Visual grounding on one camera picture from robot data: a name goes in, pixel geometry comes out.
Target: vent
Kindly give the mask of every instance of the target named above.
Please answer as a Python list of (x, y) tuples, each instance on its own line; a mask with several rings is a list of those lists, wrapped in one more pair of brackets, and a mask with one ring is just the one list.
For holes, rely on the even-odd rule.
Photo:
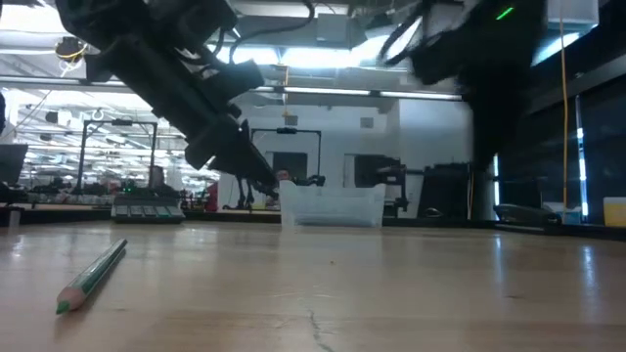
[(361, 128), (374, 128), (374, 118), (373, 117), (361, 117)]
[(285, 125), (286, 126), (297, 126), (297, 115), (285, 115)]

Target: green light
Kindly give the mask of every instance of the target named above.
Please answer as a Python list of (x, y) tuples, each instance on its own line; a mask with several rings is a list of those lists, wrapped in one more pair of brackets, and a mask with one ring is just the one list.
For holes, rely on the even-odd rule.
[(505, 18), (508, 14), (510, 14), (513, 10), (515, 10), (515, 8), (508, 8), (505, 12), (503, 12), (502, 14), (500, 14), (500, 16), (498, 16), (496, 18), (496, 20), (501, 20), (503, 18)]

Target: yellow cable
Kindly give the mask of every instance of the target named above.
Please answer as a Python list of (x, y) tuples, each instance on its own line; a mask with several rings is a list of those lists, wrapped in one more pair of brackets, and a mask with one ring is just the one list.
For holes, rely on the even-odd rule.
[(565, 39), (563, 29), (563, 1), (560, 0), (560, 14), (559, 14), (559, 27), (560, 27), (560, 73), (563, 86), (563, 224), (565, 223), (565, 217), (567, 215), (567, 137), (568, 137), (568, 125), (569, 125), (569, 104), (567, 103), (567, 74), (565, 68)]

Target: clear plastic container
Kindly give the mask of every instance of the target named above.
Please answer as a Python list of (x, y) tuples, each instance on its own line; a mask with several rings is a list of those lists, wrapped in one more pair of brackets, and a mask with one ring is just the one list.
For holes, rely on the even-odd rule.
[(328, 188), (296, 186), (281, 181), (281, 217), (285, 227), (296, 225), (382, 225), (385, 185), (373, 188)]

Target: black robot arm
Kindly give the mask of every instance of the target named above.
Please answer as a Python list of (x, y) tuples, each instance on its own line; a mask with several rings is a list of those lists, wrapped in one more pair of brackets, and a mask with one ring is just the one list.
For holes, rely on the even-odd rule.
[(225, 0), (57, 0), (64, 27), (97, 48), (87, 81), (113, 75), (185, 136), (187, 161), (262, 184), (276, 180), (230, 100), (264, 83), (253, 61), (218, 61), (205, 41), (237, 23)]
[[(423, 0), (396, 28), (379, 54), (414, 22), (429, 22), (430, 8), (443, 0)], [(473, 166), (484, 171), (527, 109), (525, 91), (534, 54), (545, 29), (546, 0), (482, 0), (456, 29), (423, 32), (415, 48), (386, 60), (394, 66), (409, 58), (413, 73), (430, 85), (457, 77), (463, 99), (473, 112)]]

